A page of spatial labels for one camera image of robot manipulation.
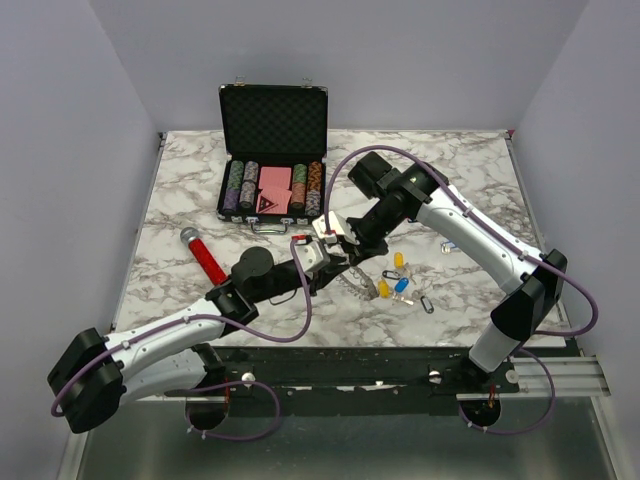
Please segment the poker chip case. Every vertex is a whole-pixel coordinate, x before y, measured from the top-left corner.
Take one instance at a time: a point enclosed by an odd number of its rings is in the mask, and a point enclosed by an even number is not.
[[[236,83],[222,85],[219,95],[229,158],[218,199],[218,218],[247,223],[256,233],[284,233],[291,225],[309,225],[322,214],[325,201],[327,89]],[[266,197],[261,199],[263,208],[259,212],[261,191],[257,186],[256,163],[260,172],[263,167],[291,170],[288,189],[294,198],[288,203],[286,213],[265,210],[265,205],[269,205]],[[300,182],[300,172],[304,170],[301,165],[306,166],[309,174],[306,202],[303,203],[306,208],[300,207],[301,186],[295,183]],[[282,225],[282,228],[274,229],[274,224]]]

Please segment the red stick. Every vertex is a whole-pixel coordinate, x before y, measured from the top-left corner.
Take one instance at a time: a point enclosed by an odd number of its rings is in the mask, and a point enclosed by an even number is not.
[[[180,232],[180,240],[191,250],[191,253],[193,253],[193,256],[204,270],[204,273],[207,274],[207,277],[209,277],[214,285],[218,286],[227,280],[227,274],[220,268],[220,265],[218,265],[216,259],[213,258],[213,255],[211,255],[211,252],[209,252],[204,242],[200,240],[198,230],[192,227],[183,229],[182,232]]]

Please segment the open case lid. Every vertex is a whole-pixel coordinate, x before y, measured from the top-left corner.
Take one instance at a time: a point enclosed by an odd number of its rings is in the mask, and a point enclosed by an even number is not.
[[[299,161],[326,154],[326,88],[223,85],[219,92],[225,143],[232,156],[291,156]]]

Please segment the case handle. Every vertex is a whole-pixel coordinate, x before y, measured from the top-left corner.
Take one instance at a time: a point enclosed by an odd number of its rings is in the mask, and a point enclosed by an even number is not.
[[[289,231],[290,221],[283,220],[282,227],[274,227],[273,225],[264,225],[264,227],[259,227],[257,225],[257,220],[249,220],[249,226],[251,227],[251,231],[256,235],[284,235]]]

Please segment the screw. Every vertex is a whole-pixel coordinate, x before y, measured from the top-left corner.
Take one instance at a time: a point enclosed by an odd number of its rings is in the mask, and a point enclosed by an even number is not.
[[[242,381],[243,382],[255,382],[256,381],[256,376],[251,373],[251,372],[246,372],[242,374]]]
[[[442,383],[442,375],[437,370],[432,370],[429,372],[429,382],[435,383],[436,385],[440,385]]]
[[[508,370],[507,373],[504,374],[504,376],[507,379],[507,382],[514,385],[518,383],[518,380],[520,380],[520,375],[518,375],[518,372],[516,372],[515,370]]]

